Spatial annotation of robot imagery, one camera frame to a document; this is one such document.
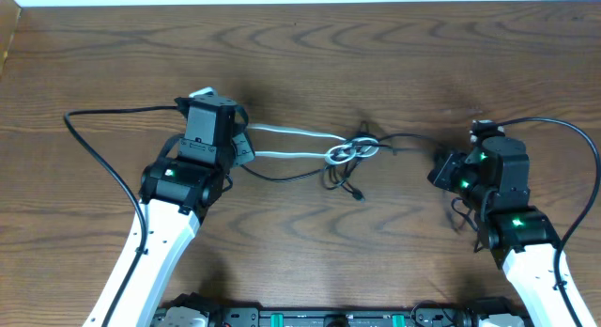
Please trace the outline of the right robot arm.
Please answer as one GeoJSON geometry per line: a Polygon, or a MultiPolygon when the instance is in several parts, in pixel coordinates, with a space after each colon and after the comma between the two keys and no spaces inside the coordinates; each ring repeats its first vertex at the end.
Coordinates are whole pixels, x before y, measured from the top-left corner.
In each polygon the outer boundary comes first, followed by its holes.
{"type": "Polygon", "coordinates": [[[441,150],[428,180],[459,195],[475,212],[478,239],[513,285],[535,326],[574,326],[560,285],[583,326],[596,324],[559,251],[547,216],[529,204],[530,160],[525,145],[491,136],[471,153],[441,150]]]}

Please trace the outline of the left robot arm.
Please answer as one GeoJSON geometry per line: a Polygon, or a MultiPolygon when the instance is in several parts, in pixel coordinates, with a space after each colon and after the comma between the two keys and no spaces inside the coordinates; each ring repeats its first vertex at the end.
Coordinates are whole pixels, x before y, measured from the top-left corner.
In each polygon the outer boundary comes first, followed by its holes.
{"type": "Polygon", "coordinates": [[[241,105],[213,92],[175,103],[186,130],[143,171],[134,222],[87,326],[150,324],[208,209],[232,188],[231,170],[254,158],[241,105]]]}

